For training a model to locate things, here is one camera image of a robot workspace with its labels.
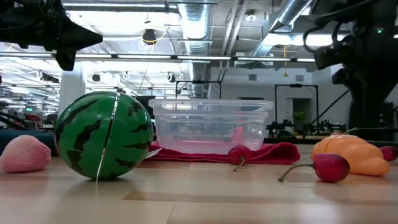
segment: pink plush toy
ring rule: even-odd
[[[51,150],[37,138],[23,135],[8,143],[0,156],[0,170],[31,172],[44,169],[51,162]]]

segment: ceiling light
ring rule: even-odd
[[[170,72],[167,72],[167,74],[164,75],[164,78],[170,83],[175,83],[175,76]]]
[[[290,58],[274,58],[274,57],[238,57],[241,61],[252,61],[252,62],[289,62]]]
[[[246,11],[245,15],[246,15],[246,21],[248,22],[252,22],[255,21],[257,19],[257,16],[254,15],[256,13],[255,9],[249,9]]]
[[[65,2],[63,6],[80,6],[80,7],[164,7],[164,4],[117,4],[117,3],[77,3],[77,2]],[[170,5],[172,9],[177,8],[177,6]]]
[[[108,54],[76,54],[76,58],[111,58]]]
[[[38,53],[0,53],[0,57],[52,57],[51,54],[38,54]]]
[[[52,103],[52,102],[49,102],[49,101],[44,101],[44,103],[46,103],[48,105],[58,106],[58,103]]]
[[[231,60],[231,57],[223,57],[223,56],[177,56],[178,59],[181,60]]]
[[[118,55],[119,58],[130,59],[171,59],[168,55]]]
[[[103,37],[104,41],[130,41],[141,39],[140,35],[106,35]]]
[[[10,105],[10,106],[6,106],[6,108],[26,108],[26,106]]]
[[[314,58],[298,58],[297,62],[315,62]]]
[[[10,87],[8,87],[8,89],[13,93],[29,94],[29,91],[22,87],[10,86]]]

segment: green striped ball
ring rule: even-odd
[[[123,175],[145,159],[153,137],[146,109],[124,93],[97,91],[69,105],[55,125],[59,156],[77,173],[95,179]]]

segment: cherry stem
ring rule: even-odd
[[[286,171],[281,177],[278,178],[278,181],[279,181],[279,182],[283,182],[283,181],[285,180],[286,175],[287,175],[292,169],[294,169],[294,168],[296,168],[296,167],[302,167],[302,166],[310,166],[310,167],[313,168],[313,164],[299,164],[299,165],[296,165],[296,166],[292,166],[291,168],[287,169],[287,171]]]
[[[351,128],[351,129],[349,129],[349,130],[343,132],[343,134],[349,134],[350,132],[352,132],[352,131],[357,131],[357,130],[358,130],[358,128]]]
[[[238,169],[241,168],[241,166],[243,166],[243,164],[246,162],[246,160],[245,160],[245,158],[243,156],[241,156],[241,161],[242,162],[237,167],[235,167],[233,169],[234,172],[238,171]]]

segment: wooden table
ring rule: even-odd
[[[310,146],[300,146],[309,161]],[[95,182],[60,159],[44,171],[0,174],[2,224],[398,223],[398,165],[386,177],[319,182],[289,166],[144,162],[115,182]]]

